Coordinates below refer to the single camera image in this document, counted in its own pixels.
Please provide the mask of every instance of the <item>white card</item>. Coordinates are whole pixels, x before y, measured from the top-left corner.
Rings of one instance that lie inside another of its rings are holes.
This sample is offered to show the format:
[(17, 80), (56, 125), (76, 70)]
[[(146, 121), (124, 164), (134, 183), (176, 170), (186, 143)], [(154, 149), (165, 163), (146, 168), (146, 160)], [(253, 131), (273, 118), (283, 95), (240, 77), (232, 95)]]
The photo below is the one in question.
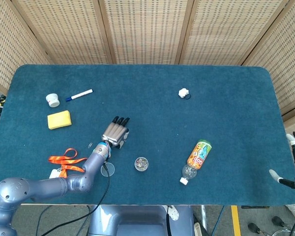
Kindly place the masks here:
[(49, 178), (58, 178), (60, 175), (61, 171), (57, 169), (53, 169), (50, 173)]

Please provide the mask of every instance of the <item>white bottle cap on bottle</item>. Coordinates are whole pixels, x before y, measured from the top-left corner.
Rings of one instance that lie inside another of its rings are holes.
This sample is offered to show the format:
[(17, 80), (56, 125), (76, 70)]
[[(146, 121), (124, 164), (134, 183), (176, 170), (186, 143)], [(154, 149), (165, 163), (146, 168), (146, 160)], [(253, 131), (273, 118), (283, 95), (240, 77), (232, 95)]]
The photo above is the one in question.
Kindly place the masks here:
[(184, 185), (187, 185), (188, 180), (186, 178), (181, 177), (180, 178), (180, 183), (183, 183)]

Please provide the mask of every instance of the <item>bottle label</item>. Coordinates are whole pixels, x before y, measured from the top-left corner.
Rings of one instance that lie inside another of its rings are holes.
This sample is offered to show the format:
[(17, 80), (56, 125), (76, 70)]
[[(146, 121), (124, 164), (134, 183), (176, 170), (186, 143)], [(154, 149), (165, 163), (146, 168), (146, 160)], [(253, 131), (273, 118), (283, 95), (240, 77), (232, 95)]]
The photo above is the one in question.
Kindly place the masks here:
[(211, 148), (212, 146), (210, 144), (199, 141), (187, 160), (188, 165), (197, 170), (200, 169)]

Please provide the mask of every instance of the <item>yellow sponge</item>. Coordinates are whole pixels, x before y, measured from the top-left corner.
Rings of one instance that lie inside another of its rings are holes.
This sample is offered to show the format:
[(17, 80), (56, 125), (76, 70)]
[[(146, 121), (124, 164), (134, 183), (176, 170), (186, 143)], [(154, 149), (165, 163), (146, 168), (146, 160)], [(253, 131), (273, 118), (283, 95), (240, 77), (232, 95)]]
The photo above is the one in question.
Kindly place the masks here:
[(63, 111), (47, 116), (48, 128), (57, 129), (72, 125), (69, 111)]

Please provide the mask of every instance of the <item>table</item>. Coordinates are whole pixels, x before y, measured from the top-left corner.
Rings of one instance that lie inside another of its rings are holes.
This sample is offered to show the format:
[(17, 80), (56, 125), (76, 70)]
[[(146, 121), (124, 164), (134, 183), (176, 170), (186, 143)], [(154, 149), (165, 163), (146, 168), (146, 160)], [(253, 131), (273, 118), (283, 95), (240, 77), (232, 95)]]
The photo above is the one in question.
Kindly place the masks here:
[[(189, 89), (191, 98), (178, 96)], [(65, 102), (65, 98), (93, 93)], [(45, 96), (55, 92), (60, 105)], [(47, 115), (69, 110), (72, 125), (49, 130)], [(295, 192), (276, 183), (275, 169), (293, 179), (294, 166), (269, 73), (260, 67), (201, 65), (24, 65), (15, 73), (0, 119), (0, 180), (46, 179), (48, 162), (75, 148), (88, 157), (114, 116), (130, 117), (104, 204), (249, 205), (295, 203)], [(182, 167), (199, 139), (212, 150), (187, 186)], [(134, 160), (149, 161), (146, 172)], [(107, 178), (98, 174), (87, 194), (52, 204), (94, 204)]]

